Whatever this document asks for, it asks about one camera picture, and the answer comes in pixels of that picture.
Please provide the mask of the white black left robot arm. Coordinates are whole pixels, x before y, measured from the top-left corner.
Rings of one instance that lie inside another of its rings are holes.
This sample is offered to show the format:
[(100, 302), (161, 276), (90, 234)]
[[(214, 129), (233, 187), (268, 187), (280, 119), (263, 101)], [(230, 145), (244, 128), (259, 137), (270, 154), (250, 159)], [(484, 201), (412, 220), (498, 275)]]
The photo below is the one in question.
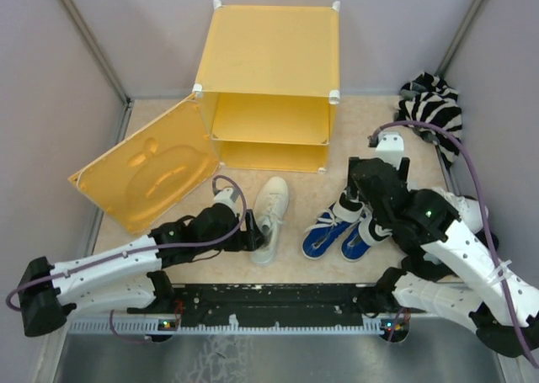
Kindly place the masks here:
[(55, 264), (35, 258), (10, 297), (19, 300), (16, 310), (29, 338), (54, 332), (70, 315), (90, 310), (164, 313), (175, 302), (166, 268), (208, 259), (210, 252), (254, 252), (265, 242), (251, 210), (237, 215), (217, 203), (107, 253)]

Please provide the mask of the white sneaker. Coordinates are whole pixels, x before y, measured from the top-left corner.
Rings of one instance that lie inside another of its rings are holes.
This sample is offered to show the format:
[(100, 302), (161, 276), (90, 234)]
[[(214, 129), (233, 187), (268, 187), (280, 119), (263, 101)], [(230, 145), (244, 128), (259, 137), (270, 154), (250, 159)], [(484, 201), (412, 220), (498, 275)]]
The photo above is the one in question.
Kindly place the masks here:
[(256, 226), (262, 232), (264, 243), (251, 254), (257, 265), (268, 265), (276, 256), (280, 227), (290, 202), (287, 182), (281, 177), (270, 178), (259, 191), (253, 214)]
[(440, 194), (447, 202), (457, 209), (462, 221), (474, 234), (479, 233), (483, 229), (480, 204), (476, 199), (455, 195), (440, 187), (433, 187), (432, 190), (437, 194)]

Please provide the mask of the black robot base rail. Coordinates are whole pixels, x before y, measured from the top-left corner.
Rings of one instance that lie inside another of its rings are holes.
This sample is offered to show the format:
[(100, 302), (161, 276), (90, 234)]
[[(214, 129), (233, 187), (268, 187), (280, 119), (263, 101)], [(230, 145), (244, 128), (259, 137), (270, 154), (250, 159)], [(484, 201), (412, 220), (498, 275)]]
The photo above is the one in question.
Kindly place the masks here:
[(88, 315), (71, 334), (163, 342), (194, 335), (372, 335), (403, 341), (411, 314), (362, 284), (178, 285), (158, 312)]

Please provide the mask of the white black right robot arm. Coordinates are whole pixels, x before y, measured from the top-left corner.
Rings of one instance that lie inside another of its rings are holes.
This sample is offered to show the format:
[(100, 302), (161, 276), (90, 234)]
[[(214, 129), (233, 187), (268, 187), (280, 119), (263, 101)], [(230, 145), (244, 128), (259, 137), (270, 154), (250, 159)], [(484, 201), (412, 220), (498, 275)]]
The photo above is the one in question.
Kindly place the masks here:
[(379, 307), (436, 314), (470, 330), (505, 357), (517, 358), (538, 347), (538, 289), (505, 263), (495, 263), (442, 194), (408, 189), (402, 172), (380, 158), (350, 158), (348, 184), (382, 230), (434, 255), (466, 284), (451, 288), (390, 267), (376, 282)]

